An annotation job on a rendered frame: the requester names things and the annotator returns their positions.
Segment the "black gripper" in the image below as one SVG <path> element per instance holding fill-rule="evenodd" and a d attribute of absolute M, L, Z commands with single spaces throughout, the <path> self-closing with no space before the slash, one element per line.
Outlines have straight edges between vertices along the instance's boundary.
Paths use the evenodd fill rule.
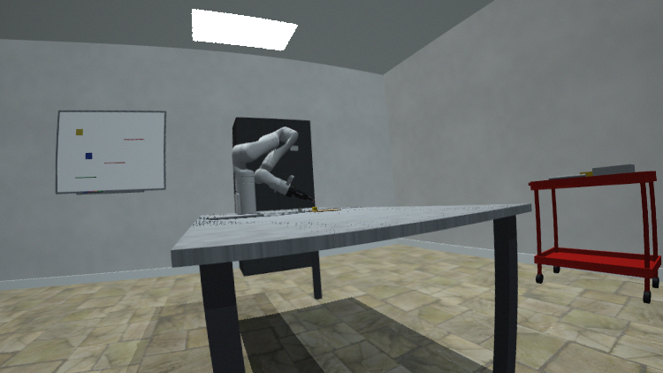
<path fill-rule="evenodd" d="M 296 191 L 295 190 L 295 185 L 291 184 L 288 191 L 287 191 L 287 193 L 286 193 L 286 196 L 291 197 L 293 194 L 294 194 L 295 197 L 302 198 L 302 199 L 307 200 L 309 202 L 314 201 L 313 198 L 309 197 L 307 194 L 304 194 L 300 190 Z"/>

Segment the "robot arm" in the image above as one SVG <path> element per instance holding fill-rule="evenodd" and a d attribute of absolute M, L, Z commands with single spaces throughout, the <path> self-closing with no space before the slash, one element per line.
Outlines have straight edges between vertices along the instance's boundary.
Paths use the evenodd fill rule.
<path fill-rule="evenodd" d="M 273 176 L 270 172 L 278 160 L 294 145 L 297 138 L 298 133 L 296 131 L 288 127 L 282 127 L 274 133 L 264 135 L 259 141 L 233 147 L 232 168 L 235 175 L 235 208 L 237 215 L 256 213 L 255 183 L 265 183 L 271 189 L 286 195 L 294 176 L 291 175 L 288 181 L 284 181 Z M 280 141 L 283 141 L 285 145 L 277 148 Z M 255 173 L 247 170 L 246 163 L 251 163 L 267 153 L 269 155 L 266 156 L 261 167 Z"/>

